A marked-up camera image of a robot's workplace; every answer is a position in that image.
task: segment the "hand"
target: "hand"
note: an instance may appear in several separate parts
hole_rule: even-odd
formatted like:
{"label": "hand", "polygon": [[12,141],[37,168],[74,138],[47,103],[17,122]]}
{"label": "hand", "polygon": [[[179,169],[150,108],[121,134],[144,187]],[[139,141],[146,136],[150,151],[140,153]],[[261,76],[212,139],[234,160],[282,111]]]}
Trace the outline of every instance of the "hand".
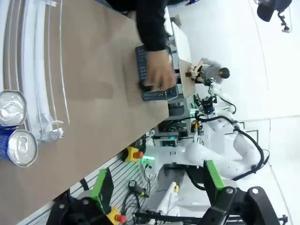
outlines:
{"label": "hand", "polygon": [[189,68],[188,68],[188,72],[193,72],[195,70],[195,67],[193,67],[193,66],[190,66]]}
{"label": "hand", "polygon": [[148,80],[146,85],[153,85],[153,90],[166,90],[176,85],[169,54],[166,50],[147,52]]}
{"label": "hand", "polygon": [[204,82],[203,78],[202,78],[202,77],[200,77],[200,76],[199,76],[199,77],[197,77],[197,78],[196,78],[196,80],[197,80],[197,81],[199,81],[199,82]]}
{"label": "hand", "polygon": [[198,76],[198,72],[196,71],[192,71],[191,74],[193,78],[196,78]]}

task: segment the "person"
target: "person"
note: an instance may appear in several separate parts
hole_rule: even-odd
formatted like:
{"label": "person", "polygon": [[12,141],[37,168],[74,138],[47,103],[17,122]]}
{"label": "person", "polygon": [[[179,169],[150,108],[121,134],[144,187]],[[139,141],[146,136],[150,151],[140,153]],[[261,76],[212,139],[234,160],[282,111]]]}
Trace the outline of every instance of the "person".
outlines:
{"label": "person", "polygon": [[165,7],[167,0],[96,0],[109,4],[121,13],[136,12],[136,26],[147,51],[148,80],[153,90],[166,90],[176,85],[176,78],[165,49]]}
{"label": "person", "polygon": [[221,64],[209,60],[207,58],[202,58],[196,67],[191,67],[189,69],[191,72],[192,80],[195,80],[195,83],[203,83],[204,79],[213,78],[216,80],[216,83],[221,84],[224,79],[230,77],[230,71],[226,67],[221,67]]}

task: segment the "green light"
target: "green light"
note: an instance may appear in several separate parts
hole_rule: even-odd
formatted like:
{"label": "green light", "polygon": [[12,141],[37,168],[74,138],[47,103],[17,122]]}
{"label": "green light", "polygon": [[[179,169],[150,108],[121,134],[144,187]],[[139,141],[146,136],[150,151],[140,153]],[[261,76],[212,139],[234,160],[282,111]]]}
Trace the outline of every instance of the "green light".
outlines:
{"label": "green light", "polygon": [[152,156],[144,156],[143,158],[144,158],[144,159],[149,159],[149,160],[155,160],[155,158],[152,157]]}

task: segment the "wooden table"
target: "wooden table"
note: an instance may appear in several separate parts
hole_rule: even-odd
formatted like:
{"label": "wooden table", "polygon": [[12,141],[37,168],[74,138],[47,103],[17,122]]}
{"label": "wooden table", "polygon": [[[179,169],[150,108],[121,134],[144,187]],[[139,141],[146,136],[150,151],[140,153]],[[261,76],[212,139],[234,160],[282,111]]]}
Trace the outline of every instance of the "wooden table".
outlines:
{"label": "wooden table", "polygon": [[[168,117],[166,101],[143,102],[137,88],[135,22],[94,0],[64,0],[63,72],[70,125],[43,143],[34,164],[0,161],[0,220],[15,225]],[[51,9],[51,70],[57,111],[59,7]]]}
{"label": "wooden table", "polygon": [[186,98],[196,92],[195,82],[186,77],[186,72],[192,66],[191,52],[189,48],[188,38],[182,30],[172,22],[175,45],[178,54],[178,65],[182,84],[183,96]]}

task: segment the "white robot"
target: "white robot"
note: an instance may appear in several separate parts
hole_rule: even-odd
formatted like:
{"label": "white robot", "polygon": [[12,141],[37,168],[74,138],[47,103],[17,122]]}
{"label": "white robot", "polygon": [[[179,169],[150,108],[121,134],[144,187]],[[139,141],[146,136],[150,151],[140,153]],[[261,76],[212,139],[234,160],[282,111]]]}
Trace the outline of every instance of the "white robot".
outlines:
{"label": "white robot", "polygon": [[[155,176],[164,164],[203,166],[205,160],[213,160],[220,175],[227,179],[242,178],[249,171],[262,167],[263,150],[243,131],[241,124],[235,119],[233,113],[236,108],[230,98],[223,94],[220,85],[212,80],[206,80],[205,85],[210,87],[211,96],[201,101],[202,108],[196,112],[195,118],[202,123],[208,123],[214,131],[221,131],[228,125],[232,126],[233,134],[236,135],[233,148],[240,155],[240,159],[218,154],[196,142],[190,143],[186,148],[147,146],[145,157],[141,162],[148,176]],[[214,95],[220,96],[228,106],[221,109],[214,107],[216,102]],[[198,113],[203,113],[205,118],[199,117]]]}

